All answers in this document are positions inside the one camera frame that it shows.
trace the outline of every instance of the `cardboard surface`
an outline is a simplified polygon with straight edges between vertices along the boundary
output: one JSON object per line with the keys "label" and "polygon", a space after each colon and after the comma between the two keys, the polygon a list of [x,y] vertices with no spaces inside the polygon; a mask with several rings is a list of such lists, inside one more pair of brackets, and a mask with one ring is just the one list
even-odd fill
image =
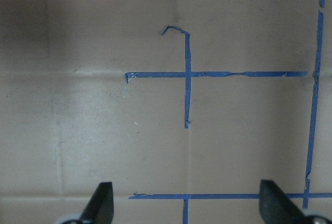
{"label": "cardboard surface", "polygon": [[[330,185],[326,0],[310,192]],[[0,0],[0,223],[53,223],[113,181],[117,223],[181,223],[138,193],[303,193],[318,0]],[[307,71],[191,80],[127,72]],[[301,206],[301,199],[296,199]],[[321,199],[309,207],[326,212]],[[259,222],[257,200],[190,200],[189,223]]]}

